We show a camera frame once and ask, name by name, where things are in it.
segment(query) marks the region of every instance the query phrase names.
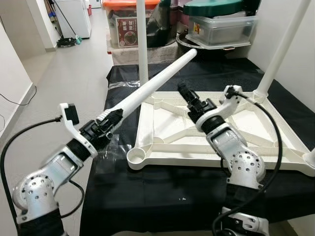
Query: box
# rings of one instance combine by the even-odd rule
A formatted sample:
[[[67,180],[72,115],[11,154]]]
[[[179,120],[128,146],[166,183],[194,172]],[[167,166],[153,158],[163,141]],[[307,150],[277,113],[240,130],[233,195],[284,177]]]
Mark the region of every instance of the box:
[[[226,19],[190,16],[187,38],[205,48],[250,45],[256,21],[256,16]]]
[[[159,0],[145,0],[148,19]],[[114,48],[138,46],[136,0],[104,0]]]

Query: tiled floor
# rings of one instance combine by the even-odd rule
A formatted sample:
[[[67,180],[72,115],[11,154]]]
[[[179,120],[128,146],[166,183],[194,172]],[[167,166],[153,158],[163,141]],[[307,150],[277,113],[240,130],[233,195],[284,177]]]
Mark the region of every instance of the tiled floor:
[[[38,121],[53,118],[60,114],[58,104],[74,103],[81,123],[95,118],[104,107],[107,95],[108,74],[113,62],[107,54],[106,28],[108,23],[105,11],[94,9],[91,16],[91,38],[83,40],[81,45],[58,49],[43,57],[24,61],[31,80],[37,84],[38,92],[33,101],[23,110],[12,134]],[[60,123],[42,126],[22,135],[11,146],[6,157],[6,173],[9,186],[26,174],[35,171],[41,161],[64,145],[70,139]],[[91,161],[74,177],[74,180],[86,188]],[[70,211],[79,201],[80,193],[68,185],[61,188],[56,196],[61,213]],[[1,235],[15,236],[16,230],[0,187],[0,229]],[[70,236],[79,236],[81,209],[63,220],[64,228]],[[277,226],[273,235],[288,234],[279,231]],[[176,232],[176,233],[132,233],[122,232],[116,236],[210,236],[210,232]]]

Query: white refrigerator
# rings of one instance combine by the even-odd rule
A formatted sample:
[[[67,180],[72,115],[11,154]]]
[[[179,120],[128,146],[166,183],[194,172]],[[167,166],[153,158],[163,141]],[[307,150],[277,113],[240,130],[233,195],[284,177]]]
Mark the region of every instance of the white refrigerator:
[[[91,22],[85,0],[56,0],[56,2],[74,32],[81,38],[89,38],[91,35]],[[75,38],[75,34],[56,5],[55,9],[63,37]]]
[[[90,0],[90,5],[92,8],[101,8],[103,0]]]

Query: black tablecloth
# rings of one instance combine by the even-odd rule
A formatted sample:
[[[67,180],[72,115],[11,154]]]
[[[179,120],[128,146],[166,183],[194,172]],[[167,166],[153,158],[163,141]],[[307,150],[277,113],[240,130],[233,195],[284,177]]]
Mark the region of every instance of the black tablecloth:
[[[153,77],[167,64],[149,65]],[[114,66],[108,75],[105,108],[135,91],[138,66]],[[195,91],[223,91],[226,85],[255,89],[263,76],[247,59],[190,62],[159,91],[176,91],[185,82]],[[269,100],[309,149],[315,145],[315,115],[274,81]],[[161,232],[208,230],[225,198],[226,176],[218,168],[147,166],[132,171],[126,153],[134,145],[138,108],[115,132],[111,145],[93,161],[86,190],[81,236],[120,231]],[[280,171],[266,193],[269,222],[315,213],[315,179],[296,171]]]

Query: white plastic rod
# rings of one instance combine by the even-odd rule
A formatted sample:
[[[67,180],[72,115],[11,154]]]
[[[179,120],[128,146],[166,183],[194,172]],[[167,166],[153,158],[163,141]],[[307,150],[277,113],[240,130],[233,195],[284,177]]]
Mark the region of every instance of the white plastic rod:
[[[111,110],[122,109],[123,120],[128,117],[141,103],[149,97],[154,91],[161,87],[166,81],[173,77],[180,69],[182,69],[191,59],[197,55],[196,49],[191,49],[160,73],[155,75],[147,83],[138,88],[123,101],[118,103]]]
[[[315,148],[310,153],[305,153],[303,158],[310,166],[315,168]]]
[[[139,80],[142,86],[149,80],[145,0],[137,0],[137,28]]]
[[[301,21],[305,15],[305,12],[310,4],[311,0],[301,0],[299,7],[296,10],[293,19],[287,28],[279,47],[277,48],[271,62],[266,70],[266,73],[262,77],[260,84],[254,94],[258,96],[268,96],[269,87],[278,72],[278,69],[291,45],[292,40],[301,24]]]

